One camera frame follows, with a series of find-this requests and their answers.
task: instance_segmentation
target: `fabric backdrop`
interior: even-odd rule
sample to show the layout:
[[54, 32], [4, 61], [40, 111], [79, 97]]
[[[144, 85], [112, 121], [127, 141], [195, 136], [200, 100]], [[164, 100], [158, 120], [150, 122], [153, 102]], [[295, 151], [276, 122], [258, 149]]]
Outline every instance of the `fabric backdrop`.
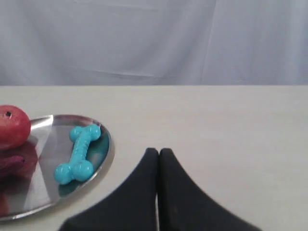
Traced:
[[307, 83], [308, 0], [0, 0], [0, 85]]

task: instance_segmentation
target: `reflective surface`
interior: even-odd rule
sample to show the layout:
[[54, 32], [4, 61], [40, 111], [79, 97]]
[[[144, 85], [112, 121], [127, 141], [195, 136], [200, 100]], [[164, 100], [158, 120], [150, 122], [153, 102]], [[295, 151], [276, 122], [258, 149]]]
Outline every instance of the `reflective surface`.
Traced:
[[[78, 115], [49, 115], [31, 121], [31, 135], [23, 146], [0, 153], [0, 156], [21, 155], [25, 166], [12, 177], [0, 181], [0, 220], [28, 216], [53, 206], [91, 181], [100, 170], [107, 171], [114, 153], [108, 130], [91, 118]], [[72, 181], [59, 185], [53, 178], [54, 169], [67, 162], [73, 143], [69, 131], [75, 126], [97, 124], [102, 135], [90, 144], [87, 160], [94, 175], [86, 182]]]

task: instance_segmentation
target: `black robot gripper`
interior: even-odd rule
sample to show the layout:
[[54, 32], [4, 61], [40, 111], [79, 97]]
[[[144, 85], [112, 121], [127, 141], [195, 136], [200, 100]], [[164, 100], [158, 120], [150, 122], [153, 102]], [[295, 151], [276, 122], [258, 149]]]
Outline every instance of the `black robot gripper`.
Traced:
[[129, 177], [60, 231], [261, 231], [205, 194], [171, 149], [148, 148]]

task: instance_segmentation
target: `table surface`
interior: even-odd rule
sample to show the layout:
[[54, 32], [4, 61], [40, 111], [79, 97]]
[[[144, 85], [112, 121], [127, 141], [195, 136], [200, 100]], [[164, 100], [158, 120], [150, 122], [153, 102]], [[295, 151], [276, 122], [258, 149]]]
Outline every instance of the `table surface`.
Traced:
[[89, 116], [115, 142], [103, 179], [2, 231], [57, 230], [119, 186], [147, 147], [172, 148], [207, 194], [264, 231], [307, 230], [308, 87], [0, 87], [0, 104]]

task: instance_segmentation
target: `silver tray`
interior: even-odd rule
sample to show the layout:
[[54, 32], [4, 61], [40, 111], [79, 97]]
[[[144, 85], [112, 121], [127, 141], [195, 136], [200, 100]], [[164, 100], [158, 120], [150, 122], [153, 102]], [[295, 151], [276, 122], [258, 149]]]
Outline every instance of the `silver tray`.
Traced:
[[[92, 123], [100, 126], [102, 132], [87, 153], [94, 175], [86, 182], [59, 185], [53, 172], [71, 157], [73, 143], [69, 131]], [[24, 172], [0, 181], [0, 221], [22, 218], [58, 204], [86, 186], [101, 170], [106, 173], [114, 158], [109, 131], [98, 121], [80, 115], [48, 115], [31, 120], [28, 141], [19, 148], [0, 153], [12, 154], [25, 156], [28, 163]]]

